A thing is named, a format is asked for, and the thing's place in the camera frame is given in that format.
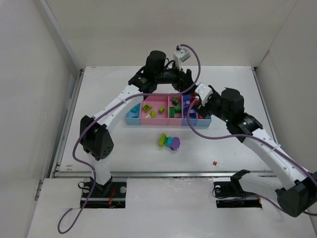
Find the teal lego bricks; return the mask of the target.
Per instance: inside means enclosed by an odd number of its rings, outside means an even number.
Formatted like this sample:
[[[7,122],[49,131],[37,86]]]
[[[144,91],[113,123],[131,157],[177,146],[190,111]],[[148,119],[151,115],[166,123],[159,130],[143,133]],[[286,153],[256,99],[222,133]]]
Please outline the teal lego bricks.
[[[132,113],[137,113],[138,110],[139,110],[139,106],[136,105],[136,106],[134,106],[134,107],[131,109],[131,112],[132,112]]]

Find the purple lego brick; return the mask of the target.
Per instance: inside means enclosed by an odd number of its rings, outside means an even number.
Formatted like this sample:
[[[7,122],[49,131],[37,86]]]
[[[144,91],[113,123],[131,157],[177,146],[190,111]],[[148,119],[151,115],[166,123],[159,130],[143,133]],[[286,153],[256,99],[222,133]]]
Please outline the purple lego brick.
[[[189,118],[191,119],[195,119],[196,116],[196,112],[190,108],[190,100],[185,100],[183,102],[183,117],[187,118],[187,114],[189,113]]]

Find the lime square lego brick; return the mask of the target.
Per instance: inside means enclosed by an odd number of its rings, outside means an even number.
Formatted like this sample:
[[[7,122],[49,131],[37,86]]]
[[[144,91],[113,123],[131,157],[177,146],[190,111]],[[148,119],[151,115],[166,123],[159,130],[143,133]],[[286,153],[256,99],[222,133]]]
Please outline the lime square lego brick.
[[[165,107],[164,107],[164,106],[159,107],[158,113],[159,113],[160,115],[163,114],[164,111],[165,111]]]

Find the lime tall lego brick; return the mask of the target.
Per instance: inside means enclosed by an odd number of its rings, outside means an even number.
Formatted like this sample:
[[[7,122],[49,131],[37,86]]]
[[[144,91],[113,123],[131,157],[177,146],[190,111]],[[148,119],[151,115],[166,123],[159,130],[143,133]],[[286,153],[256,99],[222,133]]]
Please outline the lime tall lego brick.
[[[158,146],[159,147],[163,147],[164,145],[165,145],[165,139],[166,139],[166,134],[165,133],[162,133],[161,134],[161,137],[160,137],[160,139],[159,139],[159,141],[158,141]]]

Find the dark green lego piece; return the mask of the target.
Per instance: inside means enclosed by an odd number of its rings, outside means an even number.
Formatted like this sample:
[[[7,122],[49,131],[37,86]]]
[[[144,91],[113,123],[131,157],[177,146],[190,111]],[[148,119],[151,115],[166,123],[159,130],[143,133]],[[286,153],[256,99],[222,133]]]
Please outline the dark green lego piece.
[[[173,98],[172,103],[177,106],[179,104],[179,100],[177,98]]]

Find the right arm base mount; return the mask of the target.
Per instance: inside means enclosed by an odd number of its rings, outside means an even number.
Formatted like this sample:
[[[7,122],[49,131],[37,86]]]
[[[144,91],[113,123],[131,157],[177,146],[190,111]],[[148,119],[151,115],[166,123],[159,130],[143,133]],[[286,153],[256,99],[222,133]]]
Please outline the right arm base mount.
[[[216,199],[217,208],[262,208],[261,200],[252,192],[244,191],[240,179],[250,171],[240,170],[227,179],[215,179],[212,195]]]

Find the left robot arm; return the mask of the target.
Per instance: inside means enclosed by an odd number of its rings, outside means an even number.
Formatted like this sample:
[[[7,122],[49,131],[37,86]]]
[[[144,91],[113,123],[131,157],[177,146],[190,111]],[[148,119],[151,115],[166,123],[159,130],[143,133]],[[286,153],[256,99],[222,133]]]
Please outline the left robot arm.
[[[165,63],[166,55],[161,51],[152,51],[143,66],[129,81],[123,91],[103,110],[92,117],[84,116],[80,121],[80,144],[92,157],[94,166],[91,177],[91,190],[106,195],[111,188],[112,176],[107,157],[114,143],[111,132],[121,117],[135,105],[149,96],[167,97],[167,93],[156,93],[159,84],[170,84],[176,95],[191,92],[194,82],[192,73],[182,69],[182,63],[190,58],[190,52],[180,45],[173,53],[172,67]]]

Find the red lego cluster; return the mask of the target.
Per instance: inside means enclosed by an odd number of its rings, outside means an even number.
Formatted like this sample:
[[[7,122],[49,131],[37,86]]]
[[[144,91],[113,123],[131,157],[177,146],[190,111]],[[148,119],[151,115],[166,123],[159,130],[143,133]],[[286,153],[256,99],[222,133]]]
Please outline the red lego cluster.
[[[191,96],[190,104],[193,104],[192,105],[192,110],[196,111],[198,109],[199,105],[201,104],[201,99],[195,93],[190,94],[190,96]]]

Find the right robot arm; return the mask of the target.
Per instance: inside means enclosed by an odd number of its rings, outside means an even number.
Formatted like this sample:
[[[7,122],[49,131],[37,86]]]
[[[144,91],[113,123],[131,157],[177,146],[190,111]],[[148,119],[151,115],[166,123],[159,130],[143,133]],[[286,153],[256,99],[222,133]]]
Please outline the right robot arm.
[[[244,98],[236,89],[218,93],[200,83],[195,89],[194,110],[201,116],[214,115],[226,123],[228,138],[235,137],[274,172],[281,185],[275,189],[280,208],[298,217],[317,201],[317,175],[291,159],[267,134],[263,125],[244,111]]]

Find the green lego row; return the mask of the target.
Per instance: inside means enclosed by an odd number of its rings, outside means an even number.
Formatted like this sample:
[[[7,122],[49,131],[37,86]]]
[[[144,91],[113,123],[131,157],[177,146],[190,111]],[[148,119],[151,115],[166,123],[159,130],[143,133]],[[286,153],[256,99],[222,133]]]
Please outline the green lego row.
[[[169,118],[181,118],[182,108],[180,106],[169,107]]]

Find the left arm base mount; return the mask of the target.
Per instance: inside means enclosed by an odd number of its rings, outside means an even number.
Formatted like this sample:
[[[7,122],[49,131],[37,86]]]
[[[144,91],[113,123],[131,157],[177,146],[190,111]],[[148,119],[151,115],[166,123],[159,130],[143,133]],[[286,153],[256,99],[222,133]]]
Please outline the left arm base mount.
[[[110,190],[106,195],[103,195],[95,188],[84,208],[125,208],[126,186],[127,182],[125,181],[115,181],[111,184]],[[82,207],[89,195],[90,188],[92,187],[92,182],[79,182],[78,187],[82,190],[80,199],[80,206]]]

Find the lavender flower lego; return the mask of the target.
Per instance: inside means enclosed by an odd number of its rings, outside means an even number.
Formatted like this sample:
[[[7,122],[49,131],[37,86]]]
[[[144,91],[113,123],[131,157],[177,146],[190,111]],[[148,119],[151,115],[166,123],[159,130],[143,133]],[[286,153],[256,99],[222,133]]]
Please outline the lavender flower lego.
[[[180,147],[180,139],[178,137],[174,137],[172,143],[170,145],[171,150],[176,151]]]

